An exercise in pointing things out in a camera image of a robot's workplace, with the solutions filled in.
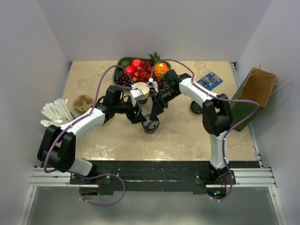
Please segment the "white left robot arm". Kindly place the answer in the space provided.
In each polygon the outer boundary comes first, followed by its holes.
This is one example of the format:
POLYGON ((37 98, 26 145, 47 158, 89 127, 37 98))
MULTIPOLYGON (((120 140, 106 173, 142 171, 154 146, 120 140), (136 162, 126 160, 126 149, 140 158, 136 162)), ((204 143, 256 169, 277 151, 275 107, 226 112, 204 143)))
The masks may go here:
POLYGON ((147 93, 135 86, 129 92, 127 100, 124 100, 121 89, 115 85, 109 86, 106 94, 86 113, 59 127, 50 125, 46 128, 37 153, 38 160, 43 162, 44 167, 50 166, 62 173, 77 173, 85 183, 94 183, 97 172, 92 169, 91 162, 76 157, 76 142, 94 128, 105 124, 117 113, 125 114, 132 124, 145 122, 146 118, 137 102, 146 96, 147 93))

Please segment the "black paper coffee cup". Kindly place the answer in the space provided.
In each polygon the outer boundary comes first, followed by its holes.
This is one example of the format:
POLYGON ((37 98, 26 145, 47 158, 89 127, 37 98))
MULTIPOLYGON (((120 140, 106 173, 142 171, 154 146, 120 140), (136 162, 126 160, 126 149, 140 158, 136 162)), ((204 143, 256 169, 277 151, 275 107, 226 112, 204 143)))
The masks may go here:
POLYGON ((155 127, 142 126, 142 127, 146 134, 153 134, 156 132, 159 126, 155 126, 155 127))

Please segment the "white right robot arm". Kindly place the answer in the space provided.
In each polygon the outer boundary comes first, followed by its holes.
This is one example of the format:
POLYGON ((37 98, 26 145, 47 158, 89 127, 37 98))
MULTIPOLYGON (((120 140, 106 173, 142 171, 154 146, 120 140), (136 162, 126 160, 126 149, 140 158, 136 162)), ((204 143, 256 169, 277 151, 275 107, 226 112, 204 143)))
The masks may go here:
POLYGON ((180 94, 190 97, 202 108, 202 125, 210 134, 210 172, 209 179, 214 184, 220 184, 229 171, 229 159, 226 156, 227 136, 233 121, 233 114, 227 95, 217 95, 197 85, 188 74, 178 75, 170 70, 165 75, 168 88, 152 95, 153 120, 164 112, 168 103, 180 94))

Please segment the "black plastic cup lid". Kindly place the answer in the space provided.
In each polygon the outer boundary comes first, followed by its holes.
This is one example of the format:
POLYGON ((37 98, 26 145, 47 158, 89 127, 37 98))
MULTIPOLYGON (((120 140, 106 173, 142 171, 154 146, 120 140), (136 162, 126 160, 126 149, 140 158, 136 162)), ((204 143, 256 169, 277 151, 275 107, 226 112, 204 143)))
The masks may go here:
POLYGON ((150 118, 150 114, 146 114, 145 116, 146 121, 142 122, 142 127, 147 130, 154 130, 159 127, 159 119, 157 116, 150 118))

